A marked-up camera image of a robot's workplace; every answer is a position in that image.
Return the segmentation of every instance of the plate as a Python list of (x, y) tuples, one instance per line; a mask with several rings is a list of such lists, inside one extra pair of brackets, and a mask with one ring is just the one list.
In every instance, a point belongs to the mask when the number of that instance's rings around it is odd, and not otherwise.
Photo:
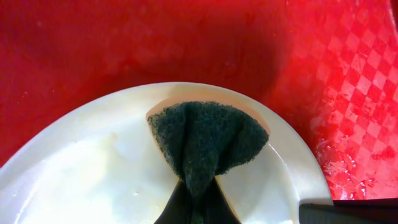
[(303, 202), (332, 204), (322, 171), (301, 137), (269, 108), (197, 83), (118, 91), (63, 116), (0, 170), (0, 220), (30, 223), (154, 223), (177, 183), (145, 115), (160, 101), (220, 91), (259, 112), (269, 143), (250, 163), (218, 177), (242, 223), (298, 223)]

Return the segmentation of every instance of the checkered pattern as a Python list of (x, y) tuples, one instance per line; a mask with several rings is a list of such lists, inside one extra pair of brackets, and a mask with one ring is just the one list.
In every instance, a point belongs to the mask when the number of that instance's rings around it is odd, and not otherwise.
[(312, 136), (284, 118), (313, 150), (333, 198), (398, 197), (397, 36), (388, 4), (344, 3), (309, 17), (310, 29), (300, 27), (295, 40), (290, 67), (300, 78), (285, 85), (316, 107), (306, 110)]

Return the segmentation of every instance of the scouring pad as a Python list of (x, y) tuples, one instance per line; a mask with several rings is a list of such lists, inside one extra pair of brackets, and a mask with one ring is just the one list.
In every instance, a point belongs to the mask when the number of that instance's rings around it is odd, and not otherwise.
[(269, 138), (255, 111), (217, 93), (169, 98), (147, 113), (147, 122), (193, 197), (191, 223), (203, 223), (199, 206), (214, 176), (253, 160)]

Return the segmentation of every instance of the black handle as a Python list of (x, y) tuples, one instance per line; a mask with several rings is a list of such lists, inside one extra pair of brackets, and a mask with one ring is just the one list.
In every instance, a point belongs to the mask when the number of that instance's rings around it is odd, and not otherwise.
[(190, 224), (192, 196), (185, 183), (179, 181), (155, 224)]
[(335, 205), (302, 204), (300, 224), (398, 223), (398, 198), (337, 200)]
[(205, 195), (205, 214), (206, 224), (240, 224), (226, 201), (215, 178), (210, 182)]
[[(200, 204), (204, 224), (240, 224), (229, 208), (216, 179), (210, 182)], [(192, 196), (181, 181), (177, 183), (165, 209), (155, 224), (191, 224)]]

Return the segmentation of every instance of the red checkered surface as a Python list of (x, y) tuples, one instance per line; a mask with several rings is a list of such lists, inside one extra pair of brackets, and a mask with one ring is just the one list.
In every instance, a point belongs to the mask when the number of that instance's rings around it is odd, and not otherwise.
[(283, 117), (334, 199), (398, 197), (397, 34), (387, 1), (13, 0), (0, 3), (0, 16), (0, 164), (97, 97), (202, 82)]

